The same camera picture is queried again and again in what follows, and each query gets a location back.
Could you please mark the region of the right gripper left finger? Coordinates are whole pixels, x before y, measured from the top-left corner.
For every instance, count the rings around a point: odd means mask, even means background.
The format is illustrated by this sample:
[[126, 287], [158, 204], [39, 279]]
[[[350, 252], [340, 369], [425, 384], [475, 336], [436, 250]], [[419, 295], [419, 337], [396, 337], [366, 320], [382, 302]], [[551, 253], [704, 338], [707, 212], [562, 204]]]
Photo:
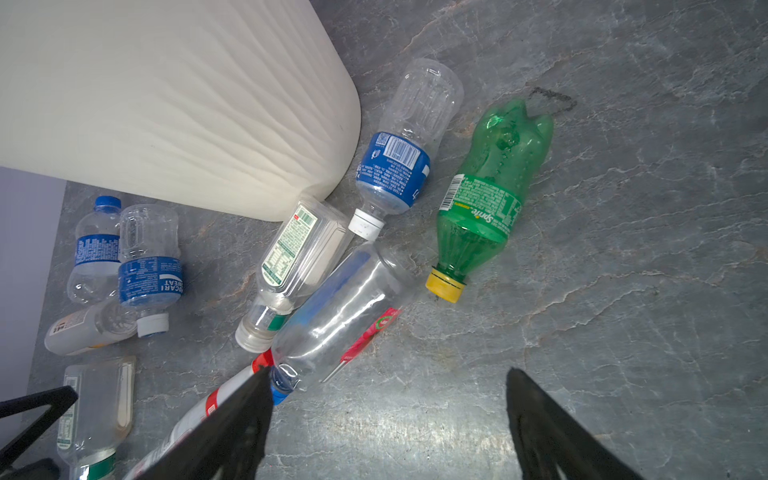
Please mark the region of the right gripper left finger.
[[253, 479], [273, 413], [269, 371], [250, 377], [141, 479]]

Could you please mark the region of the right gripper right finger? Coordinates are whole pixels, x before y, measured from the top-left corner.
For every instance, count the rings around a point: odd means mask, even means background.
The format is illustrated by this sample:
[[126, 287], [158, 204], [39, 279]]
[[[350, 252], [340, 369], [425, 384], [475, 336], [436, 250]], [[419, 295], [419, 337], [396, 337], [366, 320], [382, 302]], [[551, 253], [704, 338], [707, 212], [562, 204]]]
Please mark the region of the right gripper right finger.
[[523, 370], [506, 377], [509, 428], [524, 479], [638, 479]]

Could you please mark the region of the clear bottle red label blue cap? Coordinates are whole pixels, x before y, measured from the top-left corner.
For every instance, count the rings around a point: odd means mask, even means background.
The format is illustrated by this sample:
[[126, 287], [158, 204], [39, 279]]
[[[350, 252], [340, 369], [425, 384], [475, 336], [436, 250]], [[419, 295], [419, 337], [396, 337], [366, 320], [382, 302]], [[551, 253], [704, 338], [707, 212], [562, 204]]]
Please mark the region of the clear bottle red label blue cap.
[[397, 318], [415, 283], [406, 255], [378, 242], [354, 249], [274, 337], [273, 402], [332, 378]]

